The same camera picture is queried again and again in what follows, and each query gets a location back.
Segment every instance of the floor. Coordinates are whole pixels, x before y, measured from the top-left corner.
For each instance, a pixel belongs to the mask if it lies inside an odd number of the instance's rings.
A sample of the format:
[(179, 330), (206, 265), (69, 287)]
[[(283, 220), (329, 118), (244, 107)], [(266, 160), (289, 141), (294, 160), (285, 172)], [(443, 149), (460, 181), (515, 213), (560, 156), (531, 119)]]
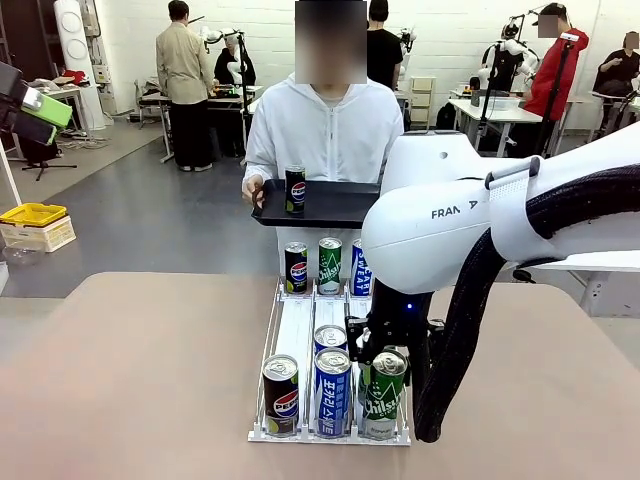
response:
[[(140, 130), (136, 124), (116, 122), (105, 130), (95, 132), (96, 137), (107, 139), (107, 142), (104, 142), (106, 144), (104, 148), (71, 149), (64, 146), (65, 141), (60, 141), (59, 146), (63, 149), (64, 157), (49, 163), (51, 165), (75, 164), (78, 168), (49, 169), (39, 182), (35, 181), (38, 170), (22, 171), (23, 162), (12, 161), (11, 172), (23, 202), (42, 202), (161, 135), (160, 124), (146, 124)], [(9, 152), (8, 155), (16, 156), (14, 152)], [(6, 194), (4, 182), (0, 183), (0, 186), (0, 212), (6, 212), (13, 206)]]
[[(583, 141), (569, 137), (563, 149)], [(49, 198), (49, 203), (69, 208), (78, 240), (34, 267), (11, 268), (0, 298), (0, 361), (37, 333), (61, 299), (95, 273), (277, 272), (275, 231), (255, 222), (242, 203), (243, 169), (238, 161), (225, 159), (208, 172), (182, 173), (172, 162), (158, 161), (163, 151), (162, 139), (157, 139), (116, 163), (104, 160), (99, 167), (104, 168)], [(92, 152), (88, 154), (90, 162)], [(53, 184), (55, 175), (43, 181)], [(56, 182), (63, 186), (62, 180)], [(534, 276), (576, 301), (580, 298), (581, 288), (568, 274), (536, 271)], [(500, 280), (510, 277), (505, 274)], [(640, 368), (640, 322), (594, 321)]]

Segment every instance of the man in beige jacket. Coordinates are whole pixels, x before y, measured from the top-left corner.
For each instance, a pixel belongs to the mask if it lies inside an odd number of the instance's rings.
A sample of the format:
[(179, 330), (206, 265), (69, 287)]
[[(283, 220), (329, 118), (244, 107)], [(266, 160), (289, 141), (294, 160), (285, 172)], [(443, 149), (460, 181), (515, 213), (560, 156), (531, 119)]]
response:
[(214, 87), (202, 39), (187, 28), (189, 6), (169, 3), (173, 22), (156, 40), (158, 80), (171, 99), (169, 116), (176, 164), (185, 172), (211, 168), (213, 144), (207, 122), (207, 98)]

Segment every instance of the brick wall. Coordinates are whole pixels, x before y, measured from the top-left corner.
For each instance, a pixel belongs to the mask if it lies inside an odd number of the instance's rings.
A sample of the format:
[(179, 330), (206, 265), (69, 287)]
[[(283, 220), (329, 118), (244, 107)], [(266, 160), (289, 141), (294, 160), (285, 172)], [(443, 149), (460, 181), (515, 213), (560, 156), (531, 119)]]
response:
[[(155, 74), (155, 38), (168, 25), (167, 0), (97, 0), (107, 60), (114, 76), (119, 110), (132, 108), (133, 81)], [(212, 29), (234, 26), (246, 32), (249, 54), (258, 83), (272, 85), (284, 79), (294, 66), (293, 0), (191, 0), (191, 16), (205, 15), (200, 25)], [(408, 76), (437, 77), (434, 98), (437, 113), (448, 91), (477, 72), (485, 49), (496, 40), (511, 15), (538, 5), (525, 0), (495, 0), (491, 6), (469, 0), (435, 2), (390, 0), (387, 28), (393, 32), (415, 26), (415, 42)], [(598, 65), (620, 48), (627, 30), (640, 29), (640, 13), (631, 0), (567, 0), (571, 21), (591, 37), (581, 55), (574, 91), (588, 95)], [(522, 38), (539, 55), (551, 45), (538, 39), (530, 17)], [(212, 64), (222, 44), (211, 48)], [(590, 128), (597, 106), (579, 106), (570, 122), (572, 128)]]

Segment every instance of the person in red jacket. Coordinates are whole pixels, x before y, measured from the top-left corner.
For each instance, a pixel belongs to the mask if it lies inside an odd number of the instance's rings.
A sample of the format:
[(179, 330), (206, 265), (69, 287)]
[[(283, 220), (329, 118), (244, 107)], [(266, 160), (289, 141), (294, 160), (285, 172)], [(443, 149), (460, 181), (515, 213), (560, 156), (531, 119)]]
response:
[(556, 42), (549, 49), (542, 61), (542, 65), (531, 87), (531, 96), (524, 106), (525, 110), (540, 115), (541, 117), (544, 116), (547, 109), (547, 103), (560, 67), (562, 51), (568, 42), (568, 40), (562, 39), (560, 36), (563, 33), (568, 33), (577, 36), (578, 41), (573, 42), (574, 47), (569, 51), (569, 56), (564, 65), (558, 95), (553, 102), (549, 123), (544, 127), (542, 123), (517, 124), (511, 131), (511, 140), (516, 142), (516, 144), (510, 145), (508, 149), (508, 154), (512, 158), (526, 158), (542, 153), (536, 151), (538, 138), (542, 132), (542, 145), (544, 150), (544, 146), (546, 146), (551, 138), (556, 122), (562, 118), (567, 105), (580, 52), (589, 45), (589, 37), (587, 34), (577, 28), (573, 28), (569, 23), (567, 9), (562, 4), (550, 3), (543, 8), (540, 12), (538, 22), (534, 23), (534, 25), (538, 25), (538, 32), (541, 38), (549, 37), (550, 35), (551, 37), (557, 37)]

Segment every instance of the can dispenser rack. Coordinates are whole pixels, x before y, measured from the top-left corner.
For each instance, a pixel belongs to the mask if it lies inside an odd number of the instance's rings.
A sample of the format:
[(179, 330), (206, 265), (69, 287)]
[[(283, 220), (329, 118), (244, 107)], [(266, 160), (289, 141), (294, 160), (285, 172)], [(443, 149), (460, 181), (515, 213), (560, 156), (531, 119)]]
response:
[[(357, 400), (357, 385), (360, 368), (357, 363), (351, 367), (351, 401), (347, 432), (344, 437), (335, 439), (320, 438), (315, 433), (315, 408), (313, 385), (314, 342), (313, 334), (318, 327), (338, 325), (344, 328), (346, 316), (365, 317), (371, 308), (371, 297), (353, 297), (349, 293), (348, 283), (344, 292), (336, 296), (318, 294), (314, 281), (311, 292), (307, 294), (289, 294), (283, 279), (278, 280), (269, 318), (262, 363), (258, 374), (258, 394), (256, 415), (253, 428), (249, 431), (250, 442), (272, 443), (322, 443), (336, 445), (380, 445), (410, 446), (409, 424), (407, 421), (407, 392), (403, 388), (395, 435), (388, 440), (373, 440), (361, 436), (362, 405)], [(298, 363), (299, 416), (295, 435), (273, 437), (266, 433), (264, 408), (264, 389), (262, 365), (275, 354), (286, 354)]]

